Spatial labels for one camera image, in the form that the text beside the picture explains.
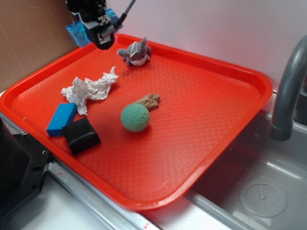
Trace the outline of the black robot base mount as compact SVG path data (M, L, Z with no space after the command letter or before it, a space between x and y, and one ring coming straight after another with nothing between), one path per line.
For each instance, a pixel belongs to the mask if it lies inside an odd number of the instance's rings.
M50 151L29 133L12 134L0 122L0 219L42 190Z

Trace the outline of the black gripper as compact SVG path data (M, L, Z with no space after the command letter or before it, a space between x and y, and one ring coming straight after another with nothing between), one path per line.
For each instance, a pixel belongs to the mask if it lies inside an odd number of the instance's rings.
M77 15L87 29L91 29L92 42L101 50L112 47L114 26L106 14L106 0L67 0L67 7Z

